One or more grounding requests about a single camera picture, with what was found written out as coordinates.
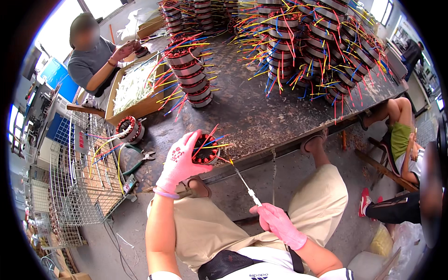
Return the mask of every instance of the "bracelet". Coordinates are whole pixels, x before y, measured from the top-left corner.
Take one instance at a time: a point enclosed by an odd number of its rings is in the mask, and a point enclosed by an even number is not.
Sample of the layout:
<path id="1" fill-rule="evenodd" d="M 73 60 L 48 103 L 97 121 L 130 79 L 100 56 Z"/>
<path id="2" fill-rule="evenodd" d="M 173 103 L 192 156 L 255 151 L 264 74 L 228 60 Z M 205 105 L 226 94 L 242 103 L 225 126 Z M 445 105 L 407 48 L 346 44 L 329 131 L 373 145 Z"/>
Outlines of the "bracelet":
<path id="1" fill-rule="evenodd" d="M 108 59 L 108 63 L 109 63 L 111 66 L 113 66 L 113 67 L 116 67 L 116 66 L 118 65 L 118 63 L 117 63 L 117 64 L 112 64 L 112 62 L 110 62 L 110 58 Z"/>
<path id="2" fill-rule="evenodd" d="M 167 192 L 165 192 L 163 190 L 160 190 L 159 188 L 153 188 L 152 191 L 155 192 L 158 195 L 165 196 L 167 198 L 178 199 L 180 197 L 179 194 L 170 194 L 170 193 L 167 193 Z"/>

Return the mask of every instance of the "screwdriver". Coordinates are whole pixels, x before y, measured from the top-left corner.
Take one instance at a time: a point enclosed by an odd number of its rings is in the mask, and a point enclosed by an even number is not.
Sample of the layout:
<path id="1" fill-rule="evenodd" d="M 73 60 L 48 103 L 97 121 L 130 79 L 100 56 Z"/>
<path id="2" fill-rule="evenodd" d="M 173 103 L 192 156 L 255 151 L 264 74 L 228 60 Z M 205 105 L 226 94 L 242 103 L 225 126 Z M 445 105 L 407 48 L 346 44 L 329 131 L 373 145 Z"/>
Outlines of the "screwdriver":
<path id="1" fill-rule="evenodd" d="M 251 198 L 254 200 L 255 204 L 258 205 L 259 207 L 262 206 L 261 202 L 259 201 L 259 199 L 255 196 L 255 192 L 251 188 L 249 188 L 249 186 L 246 184 L 246 181 L 244 181 L 244 179 L 241 176 L 239 170 L 235 167 L 235 165 L 233 167 L 235 168 L 235 171 L 237 172 L 238 176 L 241 178 L 241 181 L 243 181 L 244 185 L 246 186 L 247 192 L 249 193 Z"/>

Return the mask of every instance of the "metal cage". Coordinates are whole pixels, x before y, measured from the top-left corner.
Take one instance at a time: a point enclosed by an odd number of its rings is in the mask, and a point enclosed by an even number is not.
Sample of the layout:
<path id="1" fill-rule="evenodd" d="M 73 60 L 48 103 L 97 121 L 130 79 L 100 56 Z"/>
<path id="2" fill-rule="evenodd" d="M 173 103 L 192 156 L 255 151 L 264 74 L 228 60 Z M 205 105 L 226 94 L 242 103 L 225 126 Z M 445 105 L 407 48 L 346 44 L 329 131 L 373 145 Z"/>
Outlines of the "metal cage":
<path id="1" fill-rule="evenodd" d="M 102 138 L 108 137 L 103 122 L 72 112 L 58 128 L 50 155 L 50 208 L 59 225 L 100 224 L 125 199 L 115 153 L 94 158 L 97 149 L 100 155 L 112 148 L 111 143 L 103 145 Z"/>
<path id="2" fill-rule="evenodd" d="M 60 249 L 83 245 L 76 226 L 59 225 L 51 218 L 49 207 L 50 172 L 31 166 L 23 172 L 25 199 L 30 202 L 30 216 L 42 249 Z"/>

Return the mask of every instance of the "red sneaker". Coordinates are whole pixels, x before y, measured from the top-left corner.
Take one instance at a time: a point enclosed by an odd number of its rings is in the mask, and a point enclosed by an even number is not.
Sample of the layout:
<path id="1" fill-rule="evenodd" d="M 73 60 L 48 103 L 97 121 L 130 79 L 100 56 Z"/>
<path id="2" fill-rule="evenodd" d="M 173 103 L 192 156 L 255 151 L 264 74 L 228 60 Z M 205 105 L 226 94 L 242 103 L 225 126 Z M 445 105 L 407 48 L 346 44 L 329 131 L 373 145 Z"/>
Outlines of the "red sneaker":
<path id="1" fill-rule="evenodd" d="M 369 196 L 369 189 L 364 188 L 361 193 L 361 201 L 359 202 L 358 216 L 366 216 L 366 208 L 370 203 L 372 203 L 372 200 Z"/>
<path id="2" fill-rule="evenodd" d="M 381 203 L 381 202 L 383 202 L 383 197 L 382 197 L 382 196 L 380 196 L 380 197 L 378 198 L 377 203 Z M 375 219 L 375 218 L 370 218 L 370 219 L 372 220 L 372 222 L 376 222 L 376 221 L 378 221 L 378 220 Z"/>

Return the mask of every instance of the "beige pants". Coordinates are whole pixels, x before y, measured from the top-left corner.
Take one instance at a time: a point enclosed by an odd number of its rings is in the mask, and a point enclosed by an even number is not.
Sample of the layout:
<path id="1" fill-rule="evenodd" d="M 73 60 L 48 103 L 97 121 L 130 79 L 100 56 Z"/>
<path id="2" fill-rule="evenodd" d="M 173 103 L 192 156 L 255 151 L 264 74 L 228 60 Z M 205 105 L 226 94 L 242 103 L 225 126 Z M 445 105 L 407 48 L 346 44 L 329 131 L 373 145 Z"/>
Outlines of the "beige pants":
<path id="1" fill-rule="evenodd" d="M 174 223 L 176 254 L 194 272 L 222 250 L 238 251 L 248 246 L 286 250 L 273 233 L 250 237 L 209 198 L 192 197 L 194 194 L 175 200 Z M 347 201 L 347 189 L 337 167 L 326 164 L 297 188 L 288 214 L 299 231 L 324 247 L 339 224 Z"/>

